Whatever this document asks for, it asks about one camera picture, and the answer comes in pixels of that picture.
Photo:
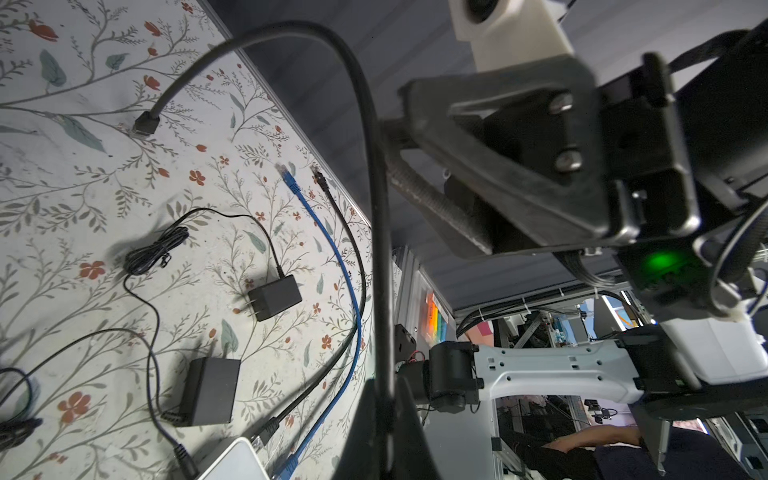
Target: screw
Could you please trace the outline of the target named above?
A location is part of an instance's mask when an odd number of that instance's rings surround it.
[[[555,96],[551,102],[549,102],[549,114],[559,115],[564,111],[571,110],[574,106],[574,96],[568,92],[561,93]]]
[[[554,168],[562,174],[567,174],[581,169],[581,164],[581,154],[578,151],[566,150],[555,159]]]

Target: person's arm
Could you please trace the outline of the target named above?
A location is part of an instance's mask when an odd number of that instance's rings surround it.
[[[613,443],[640,445],[640,429],[637,427],[617,427],[613,425],[596,425],[580,432],[560,437],[547,445],[545,449],[559,450],[568,453],[579,447],[599,447]]]

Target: black power adapter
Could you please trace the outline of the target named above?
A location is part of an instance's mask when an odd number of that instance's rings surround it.
[[[176,426],[229,423],[235,403],[240,361],[202,358],[190,362]]]
[[[301,301],[301,292],[296,278],[289,275],[249,290],[248,299],[260,322],[296,305]]]

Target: gray wall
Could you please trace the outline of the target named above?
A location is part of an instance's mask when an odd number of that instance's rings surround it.
[[[447,0],[210,0],[234,35],[286,19],[320,22],[352,46],[369,79],[379,116],[399,114],[408,80],[469,73],[467,44],[456,41]],[[600,81],[639,64],[645,51],[667,58],[722,31],[768,17],[767,0],[577,0],[563,27]],[[247,50],[281,101],[358,204],[370,215],[359,116],[348,79],[324,47],[280,39]],[[694,68],[676,80],[686,81]],[[406,159],[435,185],[442,169],[424,154]],[[551,255],[465,261],[454,257],[418,211],[391,192],[392,239],[408,244],[443,296],[458,308],[570,280]],[[603,256],[593,270],[614,264]]]

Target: orange flower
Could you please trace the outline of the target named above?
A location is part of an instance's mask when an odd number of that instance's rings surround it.
[[[27,25],[29,26],[29,31],[43,40],[56,41],[56,38],[58,38],[58,35],[53,31],[53,28],[47,25],[38,25],[34,20],[30,20]]]
[[[69,399],[61,400],[58,403],[58,409],[64,412],[64,415],[61,416],[61,423],[72,423],[80,415],[85,415],[90,401],[91,396],[83,395],[82,392],[75,392]]]
[[[85,278],[88,277],[91,280],[96,280],[96,278],[99,275],[104,275],[106,273],[106,270],[101,268],[101,266],[104,265],[104,262],[100,260],[96,260],[93,263],[81,263],[80,264],[80,277]]]
[[[190,180],[193,182],[197,182],[198,185],[205,185],[203,183],[203,180],[205,180],[205,177],[203,177],[203,174],[200,173],[199,170],[190,170]]]
[[[160,33],[160,29],[152,22],[145,22],[144,28],[152,32],[153,37],[159,37],[162,34]]]
[[[152,90],[157,90],[157,91],[160,90],[160,88],[158,88],[160,86],[160,82],[155,80],[155,77],[150,77],[149,75],[145,75],[144,84],[147,85]]]

